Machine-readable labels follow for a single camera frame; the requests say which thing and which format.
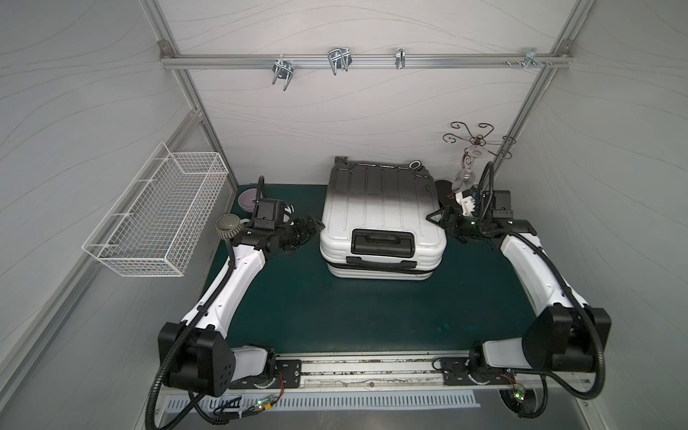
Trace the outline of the white hard-shell suitcase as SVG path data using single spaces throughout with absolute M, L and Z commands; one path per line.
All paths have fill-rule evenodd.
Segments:
M 424 281 L 447 243 L 444 230 L 426 218 L 438 208 L 435 181 L 421 161 L 338 157 L 322 214 L 322 258 L 342 279 Z

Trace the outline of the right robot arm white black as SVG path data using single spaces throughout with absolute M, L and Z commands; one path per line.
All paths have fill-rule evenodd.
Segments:
M 562 387 L 563 373 L 594 374 L 587 392 L 601 391 L 607 376 L 605 347 L 611 330 L 609 314 L 575 292 L 546 254 L 530 222 L 507 218 L 468 216 L 445 206 L 427 220 L 450 236 L 494 245 L 512 265 L 536 314 L 518 338 L 478 342 L 466 367 L 479 384 L 499 371 L 550 377 Z

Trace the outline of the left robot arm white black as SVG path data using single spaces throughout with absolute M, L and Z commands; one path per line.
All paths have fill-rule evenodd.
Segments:
M 276 254 L 291 253 L 317 237 L 324 224 L 308 215 L 268 229 L 249 222 L 229 239 L 228 259 L 195 308 L 168 322 L 158 336 L 157 384 L 219 397 L 235 384 L 272 383 L 270 347 L 227 344 L 231 321 L 254 278 Z

